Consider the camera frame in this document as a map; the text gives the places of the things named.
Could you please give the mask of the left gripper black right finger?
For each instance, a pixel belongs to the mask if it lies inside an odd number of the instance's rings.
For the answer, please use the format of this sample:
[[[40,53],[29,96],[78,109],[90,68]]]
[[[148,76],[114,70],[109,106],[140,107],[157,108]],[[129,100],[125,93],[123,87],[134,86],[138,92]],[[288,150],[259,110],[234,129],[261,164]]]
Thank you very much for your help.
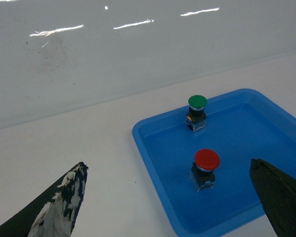
[[[250,178],[279,237],[296,237],[296,179],[262,159],[252,159]]]

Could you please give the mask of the left gripper worn left finger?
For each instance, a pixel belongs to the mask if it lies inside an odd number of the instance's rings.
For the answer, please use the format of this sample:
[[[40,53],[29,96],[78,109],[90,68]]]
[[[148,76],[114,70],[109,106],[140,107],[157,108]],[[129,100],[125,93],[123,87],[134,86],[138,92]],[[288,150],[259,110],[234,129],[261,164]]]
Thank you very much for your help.
[[[79,162],[0,225],[0,237],[70,237],[83,202],[88,167]]]

